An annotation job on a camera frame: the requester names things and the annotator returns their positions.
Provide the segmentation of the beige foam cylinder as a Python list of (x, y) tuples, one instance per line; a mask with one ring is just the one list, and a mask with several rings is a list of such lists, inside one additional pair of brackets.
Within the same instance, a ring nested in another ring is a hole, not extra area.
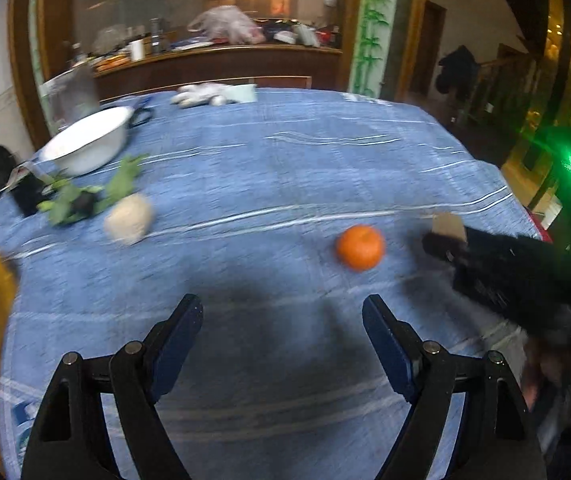
[(467, 231), (465, 231), (462, 219), (451, 212), (436, 214), (432, 221), (432, 232), (440, 236), (460, 240), (463, 243), (468, 241)]

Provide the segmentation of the orange mandarin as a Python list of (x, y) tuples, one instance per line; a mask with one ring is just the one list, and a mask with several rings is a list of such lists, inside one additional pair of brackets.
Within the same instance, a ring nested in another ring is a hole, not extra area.
[(340, 262), (356, 272), (375, 268), (385, 255), (385, 240), (373, 226), (358, 224), (343, 232), (335, 243)]

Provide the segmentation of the large beige foam chunk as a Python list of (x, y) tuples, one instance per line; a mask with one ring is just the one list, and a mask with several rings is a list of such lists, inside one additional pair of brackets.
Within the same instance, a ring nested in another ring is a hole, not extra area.
[(120, 200), (104, 220), (106, 235), (113, 242), (133, 245), (148, 234), (155, 212), (148, 197), (131, 194)]

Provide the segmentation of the green leaves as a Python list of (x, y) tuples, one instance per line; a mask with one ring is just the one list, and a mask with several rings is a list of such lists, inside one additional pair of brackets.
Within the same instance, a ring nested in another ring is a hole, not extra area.
[(106, 185), (79, 186), (71, 178), (56, 177), (46, 185), (49, 194), (37, 205), (51, 226), (68, 226), (93, 218), (131, 195), (141, 172), (143, 156), (126, 156)]

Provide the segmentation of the black box device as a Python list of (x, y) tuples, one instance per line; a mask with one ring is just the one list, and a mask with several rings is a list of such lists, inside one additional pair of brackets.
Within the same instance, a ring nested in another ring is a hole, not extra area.
[(24, 217), (36, 214), (39, 205), (47, 200), (50, 194), (46, 182), (23, 169), (13, 177), (8, 192)]

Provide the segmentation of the white enamel basin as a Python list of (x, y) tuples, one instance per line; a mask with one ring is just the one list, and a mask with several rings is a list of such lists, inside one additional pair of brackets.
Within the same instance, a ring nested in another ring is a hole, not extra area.
[(66, 176), (90, 174), (122, 151), (133, 112), (130, 106), (115, 106), (80, 119), (54, 136), (39, 159), (53, 162)]

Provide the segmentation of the clear glass pitcher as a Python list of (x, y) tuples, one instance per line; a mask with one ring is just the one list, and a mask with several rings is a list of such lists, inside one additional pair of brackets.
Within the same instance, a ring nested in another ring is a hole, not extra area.
[(39, 92), (52, 136), (100, 109), (98, 89), (87, 62), (45, 81)]

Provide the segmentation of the wooden cabinet counter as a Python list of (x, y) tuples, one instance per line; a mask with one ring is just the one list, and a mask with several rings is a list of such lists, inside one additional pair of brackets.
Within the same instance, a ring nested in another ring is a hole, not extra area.
[(103, 102), (208, 81), (343, 91), (348, 79), (343, 51), (298, 44), (244, 44), (170, 52), (94, 75)]

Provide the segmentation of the white gloves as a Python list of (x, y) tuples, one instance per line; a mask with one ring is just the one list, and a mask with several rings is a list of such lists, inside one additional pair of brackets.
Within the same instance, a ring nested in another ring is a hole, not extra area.
[(255, 84), (187, 84), (180, 87), (170, 99), (171, 104), (182, 108), (201, 105), (223, 106), (230, 103), (253, 103), (257, 101)]

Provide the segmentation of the pink plastic bag on counter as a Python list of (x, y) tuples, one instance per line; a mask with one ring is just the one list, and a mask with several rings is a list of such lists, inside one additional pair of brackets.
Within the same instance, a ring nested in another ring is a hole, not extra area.
[(237, 6), (216, 6), (197, 15), (186, 28), (210, 40), (227, 39), (229, 44), (262, 44), (261, 28)]

